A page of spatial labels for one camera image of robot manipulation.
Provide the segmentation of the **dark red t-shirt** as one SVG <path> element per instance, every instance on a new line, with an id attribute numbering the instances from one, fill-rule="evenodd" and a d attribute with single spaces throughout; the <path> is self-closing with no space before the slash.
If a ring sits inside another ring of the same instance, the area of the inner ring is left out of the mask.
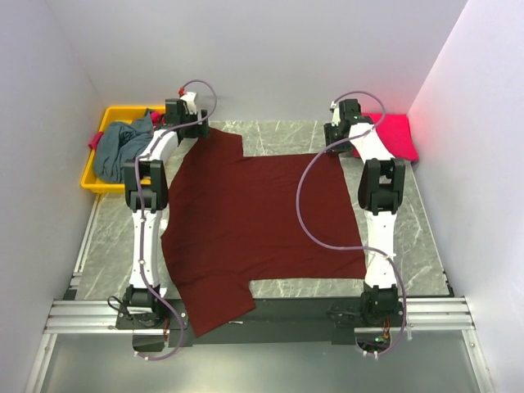
<path id="1" fill-rule="evenodd" d="M 245 156 L 212 129 L 169 188 L 161 247 L 197 336 L 252 311 L 253 280 L 363 278 L 360 246 L 335 155 Z"/>

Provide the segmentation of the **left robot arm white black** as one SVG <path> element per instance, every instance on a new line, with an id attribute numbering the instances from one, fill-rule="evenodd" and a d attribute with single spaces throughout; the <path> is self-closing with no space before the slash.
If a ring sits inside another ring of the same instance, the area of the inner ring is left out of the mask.
<path id="1" fill-rule="evenodd" d="M 166 100 L 151 141 L 124 163 L 124 196 L 133 220 L 133 267 L 120 315 L 146 329 L 158 327 L 169 316 L 161 300 L 157 258 L 160 222 L 169 202 L 165 163 L 182 140 L 210 134 L 208 111 L 199 110 L 196 100 L 194 92 Z"/>

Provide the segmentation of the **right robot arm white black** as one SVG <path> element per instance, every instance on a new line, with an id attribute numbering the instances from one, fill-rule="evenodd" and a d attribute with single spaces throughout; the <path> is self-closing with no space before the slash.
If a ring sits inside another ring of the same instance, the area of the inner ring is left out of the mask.
<path id="1" fill-rule="evenodd" d="M 357 197 L 367 224 L 368 261 L 359 316 L 370 327 L 381 326 L 404 313 L 394 231 L 404 196 L 405 164 L 388 150 L 377 123 L 363 114 L 357 99 L 340 96 L 330 111 L 332 120 L 324 125 L 326 147 L 333 152 L 357 151 L 363 162 Z"/>

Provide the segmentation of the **pink cloth in bin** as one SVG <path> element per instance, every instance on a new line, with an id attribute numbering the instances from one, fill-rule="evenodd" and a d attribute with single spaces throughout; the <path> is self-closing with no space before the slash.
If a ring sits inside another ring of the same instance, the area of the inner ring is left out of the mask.
<path id="1" fill-rule="evenodd" d="M 115 121 L 105 132 L 98 132 L 89 146 L 104 154 L 124 153 L 124 149 L 142 151 L 152 139 L 152 132 L 162 123 L 163 115 L 147 109 L 145 115 L 130 124 Z"/>

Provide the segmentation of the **folded pink t-shirt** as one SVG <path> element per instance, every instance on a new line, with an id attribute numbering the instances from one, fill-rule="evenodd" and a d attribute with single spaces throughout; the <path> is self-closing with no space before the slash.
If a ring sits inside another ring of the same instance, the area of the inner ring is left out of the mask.
<path id="1" fill-rule="evenodd" d="M 388 150 L 391 156 L 398 159 L 409 160 L 411 162 L 419 161 L 419 154 L 413 144 L 409 118 L 402 114 L 386 114 L 385 119 L 369 134 L 364 137 L 356 138 L 351 141 L 354 146 L 353 156 L 360 158 L 360 148 L 364 148 L 364 158 L 378 158 L 384 160 L 384 157 L 370 156 L 370 152 L 379 151 L 379 153 Z"/>

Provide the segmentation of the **grey-blue crumpled t-shirt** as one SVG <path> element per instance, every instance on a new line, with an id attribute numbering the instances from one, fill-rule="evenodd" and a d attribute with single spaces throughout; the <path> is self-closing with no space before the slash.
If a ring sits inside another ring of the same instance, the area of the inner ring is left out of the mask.
<path id="1" fill-rule="evenodd" d="M 131 123 L 113 121 L 101 136 L 95 151 L 93 172 L 105 183 L 124 182 L 124 163 L 142 154 L 152 140 L 151 110 Z"/>

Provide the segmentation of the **yellow plastic bin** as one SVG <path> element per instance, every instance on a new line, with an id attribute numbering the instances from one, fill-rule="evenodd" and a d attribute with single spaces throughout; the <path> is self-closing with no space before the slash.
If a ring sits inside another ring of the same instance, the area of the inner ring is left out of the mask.
<path id="1" fill-rule="evenodd" d="M 143 117 L 146 109 L 158 111 L 163 114 L 165 106 L 108 106 L 102 116 L 98 131 L 105 132 L 108 125 L 115 121 L 121 121 L 130 124 L 133 120 Z M 95 151 L 91 150 L 85 165 L 80 186 L 96 194 L 115 193 L 122 194 L 124 192 L 124 185 L 120 183 L 106 183 L 95 175 L 93 170 L 95 158 Z"/>

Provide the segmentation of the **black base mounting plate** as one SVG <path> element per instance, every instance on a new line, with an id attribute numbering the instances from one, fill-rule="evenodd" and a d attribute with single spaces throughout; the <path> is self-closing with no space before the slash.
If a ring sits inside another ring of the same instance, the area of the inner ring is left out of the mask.
<path id="1" fill-rule="evenodd" d="M 260 299 L 255 309 L 211 331 L 197 336 L 181 300 L 171 300 L 182 321 L 173 313 L 165 318 L 154 314 L 117 314 L 117 332 L 133 335 L 133 348 L 141 352 L 159 352 L 165 343 L 177 345 L 266 344 L 329 342 L 354 345 L 363 342 L 373 347 L 371 334 L 399 328 L 404 321 L 404 307 L 398 302 L 385 310 L 377 302 L 366 305 L 358 297 Z"/>

